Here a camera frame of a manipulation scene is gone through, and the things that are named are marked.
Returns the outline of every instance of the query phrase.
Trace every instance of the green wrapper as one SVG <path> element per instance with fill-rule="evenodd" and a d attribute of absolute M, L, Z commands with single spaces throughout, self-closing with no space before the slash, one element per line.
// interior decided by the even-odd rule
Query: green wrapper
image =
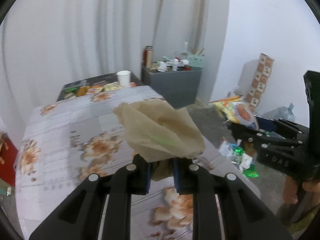
<path fill-rule="evenodd" d="M 0 179 L 0 195 L 11 195 L 11 186 Z"/>
<path fill-rule="evenodd" d="M 233 163 L 237 168 L 239 168 L 244 151 L 240 146 L 236 144 L 230 143 L 230 146 L 233 149 L 233 158 L 231 159 L 231 163 Z"/>
<path fill-rule="evenodd" d="M 259 177 L 259 174 L 257 173 L 256 167 L 254 166 L 254 164 L 251 164 L 247 170 L 244 170 L 243 175 L 246 176 L 247 178 Z"/>

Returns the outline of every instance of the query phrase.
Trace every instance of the finger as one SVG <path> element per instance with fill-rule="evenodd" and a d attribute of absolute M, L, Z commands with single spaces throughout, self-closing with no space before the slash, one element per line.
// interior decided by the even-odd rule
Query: finger
<path fill-rule="evenodd" d="M 287 176 L 284 183 L 284 189 L 282 197 L 287 204 L 296 204 L 298 202 L 297 197 L 298 184 L 295 179 Z"/>
<path fill-rule="evenodd" d="M 310 181 L 310 182 L 304 182 L 302 184 L 302 187 L 305 191 L 308 192 L 318 192 L 320 193 L 320 181 Z"/>

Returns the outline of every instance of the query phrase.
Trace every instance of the gray cabinet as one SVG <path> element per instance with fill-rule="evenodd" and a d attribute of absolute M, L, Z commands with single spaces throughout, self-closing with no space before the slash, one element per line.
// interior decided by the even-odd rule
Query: gray cabinet
<path fill-rule="evenodd" d="M 189 71 L 152 72 L 141 69 L 141 80 L 162 95 L 174 108 L 191 105 L 196 101 L 202 68 Z"/>

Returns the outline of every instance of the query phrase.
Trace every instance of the crumpled cloth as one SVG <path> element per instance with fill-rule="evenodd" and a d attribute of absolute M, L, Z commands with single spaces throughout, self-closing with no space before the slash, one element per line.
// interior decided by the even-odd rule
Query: crumpled cloth
<path fill-rule="evenodd" d="M 205 150 L 201 132 L 186 108 L 175 110 L 166 102 L 148 100 L 121 103 L 113 112 L 124 126 L 125 140 L 134 153 L 153 163 L 153 180 L 172 174 L 167 159 L 193 158 Z"/>

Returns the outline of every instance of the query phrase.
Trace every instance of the paper cup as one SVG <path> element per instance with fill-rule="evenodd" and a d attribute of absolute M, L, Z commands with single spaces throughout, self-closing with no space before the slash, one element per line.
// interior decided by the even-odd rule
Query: paper cup
<path fill-rule="evenodd" d="M 130 87 L 130 75 L 131 71 L 123 70 L 117 73 L 118 82 L 122 87 L 128 88 Z"/>

